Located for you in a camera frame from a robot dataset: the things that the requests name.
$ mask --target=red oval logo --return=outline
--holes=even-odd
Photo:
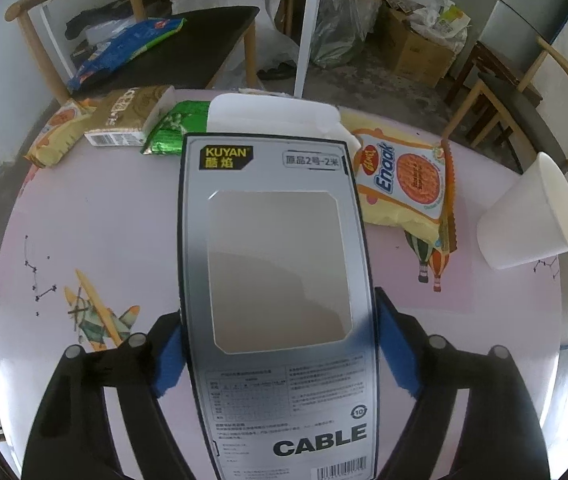
[[[372,144],[362,150],[361,165],[367,175],[372,175],[379,166],[379,153]]]

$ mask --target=green foil wrapper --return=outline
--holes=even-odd
[[[185,134],[206,132],[209,101],[182,101],[148,135],[144,155],[179,155]]]

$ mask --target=pink table surface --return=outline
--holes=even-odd
[[[214,95],[183,92],[184,99]],[[376,120],[424,140],[438,139],[406,124]],[[559,264],[549,265],[549,260],[495,271],[485,263],[476,223],[517,175],[461,146],[454,144],[451,151],[458,250],[442,275],[442,291],[433,291],[431,270],[428,283],[417,281],[419,264],[403,230],[367,224],[374,284],[383,286],[396,307],[415,316],[427,333],[444,335],[459,349],[486,353],[495,344],[507,346],[540,413],[560,343]],[[48,380],[64,349],[80,336],[63,292],[64,286],[77,290],[75,269],[90,279],[117,316],[140,306],[133,332],[147,332],[158,316],[179,307],[178,174],[177,157],[142,156],[125,147],[94,148],[82,139],[55,168],[37,171],[25,184],[0,251],[0,418],[18,464]],[[86,341],[81,344],[91,349]],[[380,381],[382,464],[414,399],[397,387],[384,360]],[[433,478],[448,472],[466,401],[467,392],[460,392]],[[193,473],[214,478],[188,374],[182,374],[160,405]],[[141,478],[117,396],[109,389],[107,406],[124,473]]]

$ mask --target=white pole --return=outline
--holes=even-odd
[[[304,24],[302,25],[302,39],[299,44],[299,57],[297,58],[297,74],[295,75],[295,97],[304,93],[308,60],[311,57],[311,39],[317,22],[317,11],[320,0],[306,0],[304,7]]]

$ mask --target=white cup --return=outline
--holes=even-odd
[[[546,153],[477,223],[481,254],[506,269],[568,252],[568,181]]]

